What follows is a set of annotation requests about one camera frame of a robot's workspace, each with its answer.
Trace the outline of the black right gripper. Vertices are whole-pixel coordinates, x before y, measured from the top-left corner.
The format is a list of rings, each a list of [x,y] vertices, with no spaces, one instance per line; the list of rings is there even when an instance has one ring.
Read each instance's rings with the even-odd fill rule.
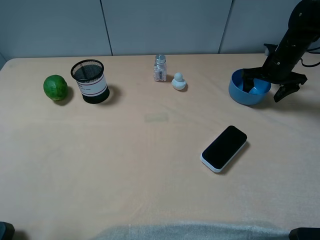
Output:
[[[307,50],[305,45],[280,44],[276,51],[267,56],[261,67],[244,68],[242,70],[242,90],[249,93],[255,86],[254,79],[281,85],[273,99],[276,103],[290,94],[300,90],[299,84],[304,84],[307,77],[293,72],[293,68]]]

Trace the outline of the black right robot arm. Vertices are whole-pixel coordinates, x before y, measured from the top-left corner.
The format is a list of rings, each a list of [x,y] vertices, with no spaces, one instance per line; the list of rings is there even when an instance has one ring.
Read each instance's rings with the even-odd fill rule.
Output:
[[[254,79],[279,85],[273,99],[277,103],[297,92],[308,80],[306,75],[293,72],[309,46],[320,38],[320,2],[302,0],[293,9],[288,29],[278,45],[265,44],[268,56],[261,67],[242,70],[246,93],[255,86]]]

